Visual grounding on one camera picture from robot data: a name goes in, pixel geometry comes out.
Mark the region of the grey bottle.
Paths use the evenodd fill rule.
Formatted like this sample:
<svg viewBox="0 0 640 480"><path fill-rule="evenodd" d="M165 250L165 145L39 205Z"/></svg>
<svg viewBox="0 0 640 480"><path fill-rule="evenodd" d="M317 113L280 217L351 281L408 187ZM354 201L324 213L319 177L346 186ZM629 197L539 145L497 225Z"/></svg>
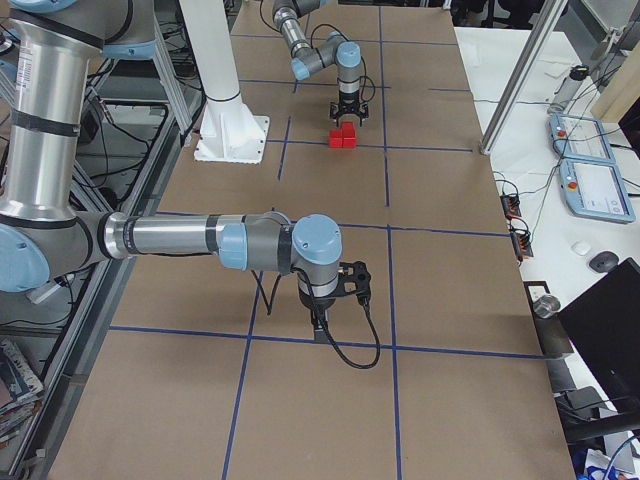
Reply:
<svg viewBox="0 0 640 480"><path fill-rule="evenodd" d="M560 87L554 93L554 97L547 108L547 113L564 113L589 74L590 67L588 65L581 64L573 66Z"/></svg>

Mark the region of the teach pendant upper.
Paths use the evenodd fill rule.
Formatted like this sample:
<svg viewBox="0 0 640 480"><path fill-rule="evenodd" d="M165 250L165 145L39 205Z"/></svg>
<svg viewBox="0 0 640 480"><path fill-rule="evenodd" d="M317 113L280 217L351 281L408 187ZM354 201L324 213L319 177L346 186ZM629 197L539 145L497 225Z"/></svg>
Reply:
<svg viewBox="0 0 640 480"><path fill-rule="evenodd" d="M615 162L600 120L552 113L549 118L552 147L564 158Z"/></svg>

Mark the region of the teach pendant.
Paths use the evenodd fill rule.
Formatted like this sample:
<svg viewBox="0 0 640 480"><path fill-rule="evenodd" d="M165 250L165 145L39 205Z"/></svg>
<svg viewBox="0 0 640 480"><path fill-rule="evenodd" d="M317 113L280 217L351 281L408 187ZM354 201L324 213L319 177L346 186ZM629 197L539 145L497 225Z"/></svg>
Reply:
<svg viewBox="0 0 640 480"><path fill-rule="evenodd" d="M615 162L600 120L552 113L549 118L552 147L564 158Z"/></svg>
<svg viewBox="0 0 640 480"><path fill-rule="evenodd" d="M565 202L575 216L621 224L636 221L615 164L565 158L559 172Z"/></svg>

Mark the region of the metal cup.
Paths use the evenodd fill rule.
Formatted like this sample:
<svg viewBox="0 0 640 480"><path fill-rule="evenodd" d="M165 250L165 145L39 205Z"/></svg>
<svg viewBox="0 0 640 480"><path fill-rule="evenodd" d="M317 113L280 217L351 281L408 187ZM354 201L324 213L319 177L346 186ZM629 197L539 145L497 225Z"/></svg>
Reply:
<svg viewBox="0 0 640 480"><path fill-rule="evenodd" d="M532 308L537 318L548 319L561 310L561 303L554 295L544 294L533 301Z"/></svg>

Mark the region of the teach pendant lower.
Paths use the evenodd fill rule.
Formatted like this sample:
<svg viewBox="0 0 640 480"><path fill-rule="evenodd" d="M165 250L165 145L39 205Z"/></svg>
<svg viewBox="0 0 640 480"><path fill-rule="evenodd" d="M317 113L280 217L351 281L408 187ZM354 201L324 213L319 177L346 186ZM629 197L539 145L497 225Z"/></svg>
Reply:
<svg viewBox="0 0 640 480"><path fill-rule="evenodd" d="M636 221L615 164L565 158L559 172L565 202L575 216L621 224Z"/></svg>

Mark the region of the black monitor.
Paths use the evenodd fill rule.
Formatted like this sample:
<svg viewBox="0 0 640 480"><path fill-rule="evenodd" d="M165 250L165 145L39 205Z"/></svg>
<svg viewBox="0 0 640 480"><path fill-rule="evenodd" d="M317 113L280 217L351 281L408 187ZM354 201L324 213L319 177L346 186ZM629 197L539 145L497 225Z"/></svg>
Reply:
<svg viewBox="0 0 640 480"><path fill-rule="evenodd" d="M639 410L639 265L627 258L559 313L618 412Z"/></svg>

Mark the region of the black computer mouse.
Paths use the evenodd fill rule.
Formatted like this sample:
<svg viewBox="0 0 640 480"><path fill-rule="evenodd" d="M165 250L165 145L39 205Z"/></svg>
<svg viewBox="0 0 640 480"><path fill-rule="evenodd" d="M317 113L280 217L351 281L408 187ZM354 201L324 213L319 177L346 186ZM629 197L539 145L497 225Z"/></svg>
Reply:
<svg viewBox="0 0 640 480"><path fill-rule="evenodd" d="M601 251L593 256L588 267L596 273L608 273L619 264L619 257L611 251Z"/></svg>

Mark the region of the stack of cloths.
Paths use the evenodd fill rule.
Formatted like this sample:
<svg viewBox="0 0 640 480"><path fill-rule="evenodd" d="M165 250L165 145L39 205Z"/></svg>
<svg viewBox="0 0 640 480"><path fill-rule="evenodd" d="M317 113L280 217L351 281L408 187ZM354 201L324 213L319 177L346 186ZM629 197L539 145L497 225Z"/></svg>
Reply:
<svg viewBox="0 0 640 480"><path fill-rule="evenodd" d="M1 447L20 433L40 408L44 386L18 345L1 339Z"/></svg>

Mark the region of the white pedestal column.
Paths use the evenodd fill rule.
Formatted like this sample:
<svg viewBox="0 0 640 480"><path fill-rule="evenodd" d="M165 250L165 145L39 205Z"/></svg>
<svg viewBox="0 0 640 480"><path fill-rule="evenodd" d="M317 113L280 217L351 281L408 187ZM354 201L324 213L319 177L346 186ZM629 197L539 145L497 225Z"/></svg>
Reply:
<svg viewBox="0 0 640 480"><path fill-rule="evenodd" d="M183 1L181 8L206 97L195 159L260 163L270 119L243 101L223 3Z"/></svg>

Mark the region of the aluminium frame post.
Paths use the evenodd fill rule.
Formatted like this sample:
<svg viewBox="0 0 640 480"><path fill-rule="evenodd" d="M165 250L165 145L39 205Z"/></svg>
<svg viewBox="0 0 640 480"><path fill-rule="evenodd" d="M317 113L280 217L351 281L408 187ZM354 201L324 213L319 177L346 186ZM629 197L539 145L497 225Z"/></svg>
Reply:
<svg viewBox="0 0 640 480"><path fill-rule="evenodd" d="M567 0L547 0L544 3L540 16L527 38L496 110L482 137L480 142L481 154L489 155L495 147L535 62L543 51L567 4Z"/></svg>

